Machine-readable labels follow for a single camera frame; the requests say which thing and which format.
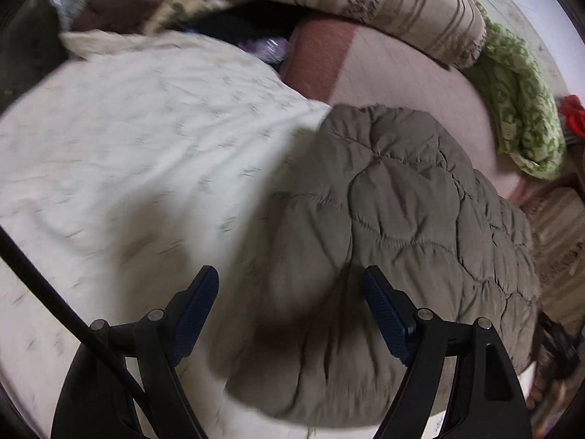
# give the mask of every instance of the green and white fabric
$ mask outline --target green and white fabric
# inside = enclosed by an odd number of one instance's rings
[[[499,151],[526,173],[553,180],[566,152],[555,99],[525,41],[491,21],[474,1],[486,22],[486,45],[476,64],[463,73],[488,106]]]

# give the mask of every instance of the white bedsheet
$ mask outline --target white bedsheet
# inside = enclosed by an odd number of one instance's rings
[[[0,120],[0,224],[88,323],[138,320],[204,264],[219,271],[220,303],[258,262],[265,195],[329,107],[203,36],[65,42],[87,61],[65,64]],[[208,363],[214,313],[178,367],[210,439],[373,437],[375,427],[314,431],[233,402]],[[77,346],[0,263],[0,379],[45,437]]]

